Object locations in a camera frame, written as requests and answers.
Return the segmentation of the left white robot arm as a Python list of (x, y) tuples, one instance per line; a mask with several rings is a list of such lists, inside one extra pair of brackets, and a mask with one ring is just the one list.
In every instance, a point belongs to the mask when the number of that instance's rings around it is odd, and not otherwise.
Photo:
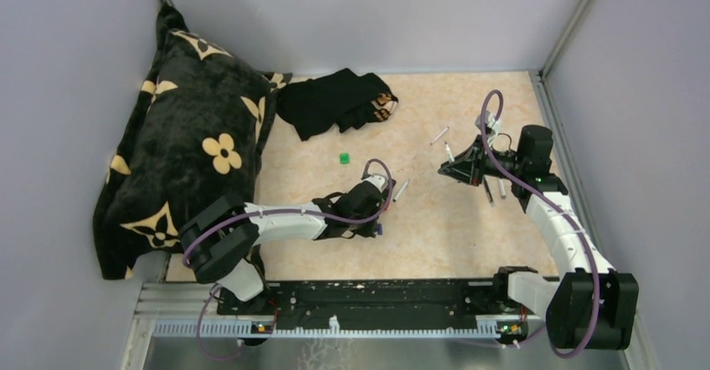
[(395, 182), (370, 174), (347, 193), (331, 193), (294, 206), (264, 206), (236, 194), (216, 200), (185, 224), (183, 263), (200, 284), (231, 292), (249, 314), (267, 307), (264, 271), (252, 254), (265, 243), (374, 237)]

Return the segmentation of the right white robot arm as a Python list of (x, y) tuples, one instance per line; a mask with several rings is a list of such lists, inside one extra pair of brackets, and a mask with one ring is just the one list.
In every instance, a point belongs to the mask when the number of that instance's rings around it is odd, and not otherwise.
[(502, 313), (525, 306), (543, 318), (551, 345), (573, 351), (625, 350), (635, 322), (639, 285), (597, 250), (573, 210), (569, 191), (552, 173), (553, 133), (544, 126), (521, 129), (517, 149), (497, 151), (477, 136), (465, 151), (440, 165), (438, 173), (480, 186), (485, 177), (506, 179), (522, 211), (543, 236), (559, 282), (531, 270), (504, 270), (491, 290)]

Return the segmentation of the white pen with clip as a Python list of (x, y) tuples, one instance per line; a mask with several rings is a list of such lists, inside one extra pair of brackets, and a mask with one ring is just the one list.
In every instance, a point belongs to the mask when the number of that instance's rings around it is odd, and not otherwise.
[(445, 145), (445, 152), (446, 152), (446, 155), (447, 155), (447, 160), (448, 160), (448, 162), (454, 162), (454, 161), (455, 161), (455, 156), (454, 156), (454, 154), (453, 154), (453, 152), (452, 152), (452, 150), (451, 150), (451, 148), (450, 148), (450, 145), (448, 144), (447, 141), (444, 143), (444, 145)]

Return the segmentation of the black thin pen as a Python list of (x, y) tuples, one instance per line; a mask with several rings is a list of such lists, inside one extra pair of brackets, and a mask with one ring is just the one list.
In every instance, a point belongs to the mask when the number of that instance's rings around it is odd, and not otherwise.
[(493, 197), (493, 195), (492, 195), (490, 185), (489, 185), (488, 181), (487, 181), (485, 178), (483, 178), (482, 184), (483, 184), (483, 187), (484, 187), (484, 190), (485, 190), (485, 194), (486, 194), (486, 198), (487, 198), (488, 203), (490, 204), (491, 207), (494, 207), (494, 206), (495, 206), (495, 200), (494, 200), (494, 197)]

